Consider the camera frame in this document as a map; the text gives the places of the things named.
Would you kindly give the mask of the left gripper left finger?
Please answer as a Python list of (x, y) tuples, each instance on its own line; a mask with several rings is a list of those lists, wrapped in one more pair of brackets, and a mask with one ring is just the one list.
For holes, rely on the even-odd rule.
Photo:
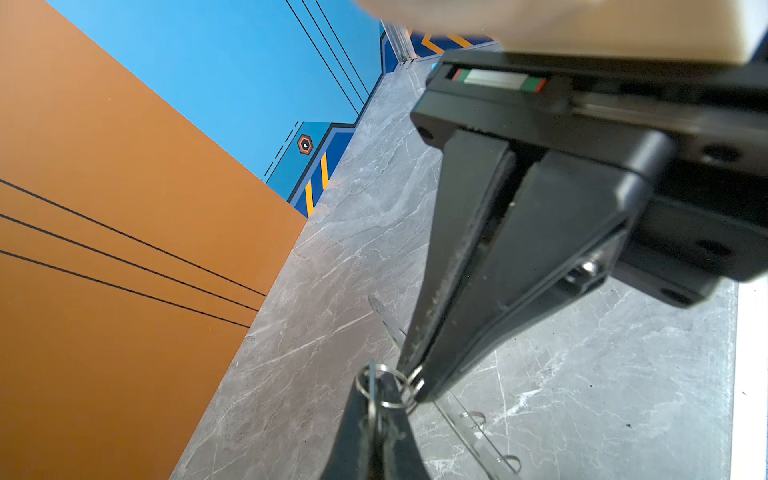
[(321, 479), (380, 478), (379, 398), (376, 375), (359, 374)]

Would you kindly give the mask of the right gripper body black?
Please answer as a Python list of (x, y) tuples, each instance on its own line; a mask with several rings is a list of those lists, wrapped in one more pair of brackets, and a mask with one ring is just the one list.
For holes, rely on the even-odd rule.
[(767, 270), (763, 64), (451, 52), (411, 118), (441, 152), (457, 130), (507, 141), (510, 192), (550, 151), (645, 178), (649, 200), (608, 276), (668, 304)]

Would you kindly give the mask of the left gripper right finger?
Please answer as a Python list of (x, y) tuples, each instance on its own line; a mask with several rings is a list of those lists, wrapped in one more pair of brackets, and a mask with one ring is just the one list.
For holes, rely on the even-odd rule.
[(379, 378), (379, 478), (429, 479), (408, 415), (404, 408), (387, 408), (385, 402), (399, 403), (395, 378)]

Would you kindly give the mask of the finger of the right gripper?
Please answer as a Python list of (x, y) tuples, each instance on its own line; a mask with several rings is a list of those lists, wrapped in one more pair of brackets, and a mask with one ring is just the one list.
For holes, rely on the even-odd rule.
[(642, 176), (550, 151), (508, 183), (421, 365), (418, 402), (440, 398), (504, 341), (600, 286), (647, 204)]
[(455, 131), (442, 153), (423, 284), (398, 362), (407, 374), (421, 365), (446, 319), (496, 197), (516, 163), (507, 141), (467, 130)]

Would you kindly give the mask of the perforated metal ring disc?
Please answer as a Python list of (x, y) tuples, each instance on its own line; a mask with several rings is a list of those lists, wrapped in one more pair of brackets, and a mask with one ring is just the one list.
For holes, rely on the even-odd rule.
[[(400, 351), (406, 340), (402, 325), (375, 296), (368, 295), (367, 299), (396, 349)], [(482, 412), (467, 410), (452, 392), (444, 394), (433, 405), (488, 479), (520, 479), (522, 465), (519, 458), (502, 454), (494, 446), (485, 433), (486, 416)]]

